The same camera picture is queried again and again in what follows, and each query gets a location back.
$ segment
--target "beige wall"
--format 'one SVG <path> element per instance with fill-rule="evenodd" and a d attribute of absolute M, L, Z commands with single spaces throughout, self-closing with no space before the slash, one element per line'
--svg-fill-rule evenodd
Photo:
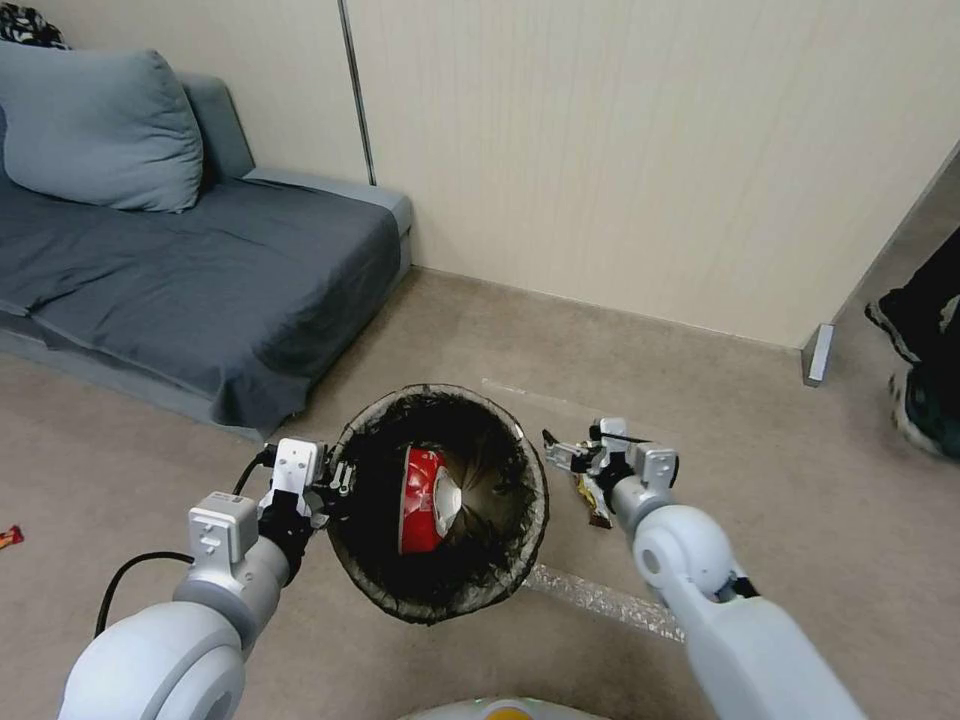
<path fill-rule="evenodd" d="M 798 346 L 960 138 L 960 3 L 350 0 L 417 262 Z"/>
<path fill-rule="evenodd" d="M 336 0 L 34 4 L 75 47 L 152 47 L 222 77 L 259 165 L 366 182 Z"/>

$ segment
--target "sneaker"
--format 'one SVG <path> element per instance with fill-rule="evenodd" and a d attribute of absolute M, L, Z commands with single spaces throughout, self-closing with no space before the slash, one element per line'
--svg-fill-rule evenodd
<path fill-rule="evenodd" d="M 960 460 L 960 413 L 944 382 L 926 365 L 892 375 L 893 424 L 921 450 Z"/>
<path fill-rule="evenodd" d="M 897 291 L 887 293 L 863 309 L 867 320 L 890 336 L 900 357 L 916 365 L 940 340 L 939 318 L 924 323 L 922 315 L 897 297 Z"/>
<path fill-rule="evenodd" d="M 900 434 L 903 435 L 911 445 L 931 455 L 943 457 L 943 451 L 940 449 L 940 445 L 933 438 L 925 435 L 907 412 L 907 394 L 910 390 L 911 372 L 909 369 L 895 372 L 887 382 L 887 390 L 893 400 L 893 412 L 890 418 L 893 420 L 894 427 L 900 431 Z"/>

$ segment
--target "gray blanket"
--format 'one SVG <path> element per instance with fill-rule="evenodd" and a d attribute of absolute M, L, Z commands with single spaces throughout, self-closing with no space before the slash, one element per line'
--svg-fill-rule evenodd
<path fill-rule="evenodd" d="M 0 173 L 0 312 L 272 430 L 382 304 L 396 223 L 339 195 L 229 181 L 180 215 L 23 190 Z"/>

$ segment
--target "trash can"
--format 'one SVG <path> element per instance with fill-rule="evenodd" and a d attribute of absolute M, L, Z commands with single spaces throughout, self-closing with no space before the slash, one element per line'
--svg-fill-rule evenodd
<path fill-rule="evenodd" d="M 405 458 L 411 446 L 444 458 L 462 507 L 432 552 L 398 551 Z M 332 465 L 355 472 L 349 517 L 328 528 L 351 580 L 382 610 L 433 624 L 508 598 L 536 560 L 549 516 L 543 466 L 520 424 L 455 385 L 411 385 L 344 428 Z"/>

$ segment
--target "sofa cushion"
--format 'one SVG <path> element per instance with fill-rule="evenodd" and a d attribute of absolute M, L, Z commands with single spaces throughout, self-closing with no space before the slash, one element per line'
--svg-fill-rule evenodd
<path fill-rule="evenodd" d="M 208 398 L 223 425 L 301 410 L 400 267 L 388 210 L 299 188 L 230 181 L 168 214 L 0 182 L 0 214 L 0 313 Z"/>
<path fill-rule="evenodd" d="M 30 190 L 119 210 L 197 199 L 203 143 L 154 50 L 63 51 L 0 42 L 4 169 Z"/>

